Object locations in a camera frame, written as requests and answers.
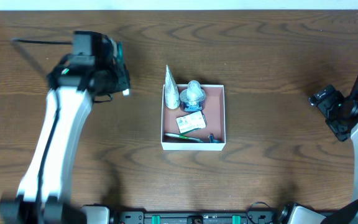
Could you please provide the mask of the black mounting rail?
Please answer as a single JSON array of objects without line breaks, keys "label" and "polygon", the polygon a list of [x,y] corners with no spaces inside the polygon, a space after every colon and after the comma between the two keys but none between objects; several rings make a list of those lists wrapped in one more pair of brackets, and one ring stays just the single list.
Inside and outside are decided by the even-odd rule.
[{"label": "black mounting rail", "polygon": [[131,209],[120,212],[100,204],[85,205],[81,210],[85,213],[88,223],[105,224],[292,223],[292,212],[300,212],[301,218],[310,219],[312,223],[321,223],[333,214],[293,202],[285,204],[282,208],[270,207],[265,202],[255,202],[244,211],[148,212]]}]

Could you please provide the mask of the red Colgate toothpaste tube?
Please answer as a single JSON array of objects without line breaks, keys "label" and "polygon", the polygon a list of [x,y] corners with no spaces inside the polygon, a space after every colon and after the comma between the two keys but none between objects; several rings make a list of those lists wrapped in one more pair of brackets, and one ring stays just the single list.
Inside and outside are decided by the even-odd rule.
[{"label": "red Colgate toothpaste tube", "polygon": [[122,94],[124,96],[129,96],[130,89],[131,89],[131,79],[129,77],[129,72],[127,70],[124,60],[124,51],[122,47],[122,42],[117,42],[116,47],[117,47],[116,63],[117,63],[118,89],[122,91]]}]

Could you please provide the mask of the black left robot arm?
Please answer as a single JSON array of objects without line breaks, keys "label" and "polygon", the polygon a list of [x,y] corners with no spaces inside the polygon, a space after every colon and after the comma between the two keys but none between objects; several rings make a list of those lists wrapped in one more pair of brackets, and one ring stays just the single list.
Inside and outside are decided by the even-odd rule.
[{"label": "black left robot arm", "polygon": [[45,119],[34,156],[15,198],[1,198],[4,223],[117,223],[105,205],[70,203],[72,170],[83,125],[97,97],[130,92],[121,42],[76,31],[73,51],[48,74]]}]

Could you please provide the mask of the white Pantene conditioner tube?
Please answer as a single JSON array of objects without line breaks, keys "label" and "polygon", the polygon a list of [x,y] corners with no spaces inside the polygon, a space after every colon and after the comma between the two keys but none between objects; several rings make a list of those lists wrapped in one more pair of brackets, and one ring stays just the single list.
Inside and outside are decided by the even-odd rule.
[{"label": "white Pantene conditioner tube", "polygon": [[164,95],[165,106],[168,109],[175,110],[180,106],[178,87],[168,65],[166,65]]}]

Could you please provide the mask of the green white toothbrush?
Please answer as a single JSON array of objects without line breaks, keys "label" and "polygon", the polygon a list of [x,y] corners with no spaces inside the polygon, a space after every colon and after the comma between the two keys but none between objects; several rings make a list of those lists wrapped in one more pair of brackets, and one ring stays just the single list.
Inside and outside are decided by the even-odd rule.
[{"label": "green white toothbrush", "polygon": [[175,138],[175,139],[184,139],[184,140],[187,140],[187,141],[193,141],[193,142],[197,142],[197,143],[204,143],[199,138],[188,137],[188,136],[184,136],[184,135],[181,135],[181,134],[165,133],[164,136],[169,137],[169,138]]}]

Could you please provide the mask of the blue disposable razor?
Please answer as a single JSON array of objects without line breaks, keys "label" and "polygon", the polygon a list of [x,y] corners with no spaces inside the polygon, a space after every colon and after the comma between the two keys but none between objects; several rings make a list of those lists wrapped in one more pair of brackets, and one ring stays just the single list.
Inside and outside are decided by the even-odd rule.
[{"label": "blue disposable razor", "polygon": [[208,139],[209,139],[209,142],[210,142],[210,143],[214,143],[214,144],[220,144],[220,143],[222,143],[222,141],[219,140],[219,139],[216,139],[213,134],[210,134],[210,135],[208,136]]}]

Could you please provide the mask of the white cardboard box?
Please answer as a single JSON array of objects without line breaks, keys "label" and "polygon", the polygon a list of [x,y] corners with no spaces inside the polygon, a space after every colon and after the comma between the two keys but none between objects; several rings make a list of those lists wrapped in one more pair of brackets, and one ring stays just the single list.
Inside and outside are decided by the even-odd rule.
[{"label": "white cardboard box", "polygon": [[[161,102],[161,132],[160,142],[165,151],[222,151],[226,145],[226,106],[223,85],[201,85],[206,93],[206,102],[202,113],[206,127],[187,133],[189,137],[199,138],[204,143],[173,139],[164,136],[165,133],[179,133],[176,119],[187,115],[181,109],[170,110],[165,106],[165,97]],[[220,144],[210,143],[208,136],[213,134]]]}]

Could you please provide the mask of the green Dettol soap bar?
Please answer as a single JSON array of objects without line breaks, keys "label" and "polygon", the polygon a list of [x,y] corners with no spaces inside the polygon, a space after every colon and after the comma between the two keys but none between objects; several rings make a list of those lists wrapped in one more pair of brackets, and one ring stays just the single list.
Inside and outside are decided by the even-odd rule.
[{"label": "green Dettol soap bar", "polygon": [[206,120],[201,111],[197,111],[176,119],[180,134],[189,133],[206,127]]}]

